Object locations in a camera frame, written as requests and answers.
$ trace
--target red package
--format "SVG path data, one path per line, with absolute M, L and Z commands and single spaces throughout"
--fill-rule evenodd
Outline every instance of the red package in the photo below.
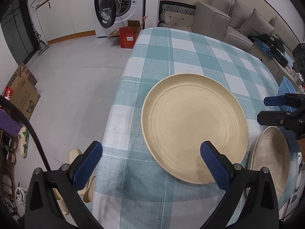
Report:
M 10 87 L 6 87 L 4 98 L 9 100 L 13 93 L 14 93 L 14 91 Z

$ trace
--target cabinet door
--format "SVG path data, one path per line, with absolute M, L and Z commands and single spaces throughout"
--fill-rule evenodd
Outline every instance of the cabinet door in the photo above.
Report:
M 74 34 L 68 0 L 50 0 L 51 6 L 51 39 Z
M 76 33 L 95 30 L 94 0 L 68 0 Z
M 51 21 L 51 8 L 49 3 L 43 4 L 40 8 L 37 9 L 38 19 L 45 35 L 47 41 L 51 40 L 53 37 L 53 24 Z

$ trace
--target washing machine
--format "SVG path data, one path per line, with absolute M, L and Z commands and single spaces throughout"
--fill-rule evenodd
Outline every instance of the washing machine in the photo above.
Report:
M 92 0 L 95 11 L 96 36 L 108 36 L 119 27 L 127 26 L 128 20 L 143 18 L 144 0 Z

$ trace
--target plate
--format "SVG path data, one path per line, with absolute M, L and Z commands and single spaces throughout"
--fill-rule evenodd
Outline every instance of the plate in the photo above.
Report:
M 279 199 L 288 180 L 290 159 L 285 136 L 277 127 L 266 128 L 252 147 L 247 169 L 262 167 L 269 169 Z
M 214 182 L 200 156 L 209 140 L 232 163 L 248 144 L 248 125 L 235 97 L 218 82 L 197 74 L 177 74 L 157 83 L 145 98 L 141 126 L 154 159 L 176 178 Z

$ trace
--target wooden baseboard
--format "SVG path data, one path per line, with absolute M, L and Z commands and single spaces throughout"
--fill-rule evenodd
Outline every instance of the wooden baseboard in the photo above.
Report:
M 57 39 L 50 40 L 50 41 L 48 41 L 48 44 L 51 45 L 51 44 L 55 44 L 55 43 L 58 43 L 58 42 L 65 41 L 65 40 L 71 40 L 71 39 L 82 38 L 82 37 L 93 36 L 93 35 L 96 35 L 95 30 L 80 32 L 80 33 L 74 33 L 74 34 L 63 36 L 63 37 L 60 37 L 60 38 L 57 38 Z

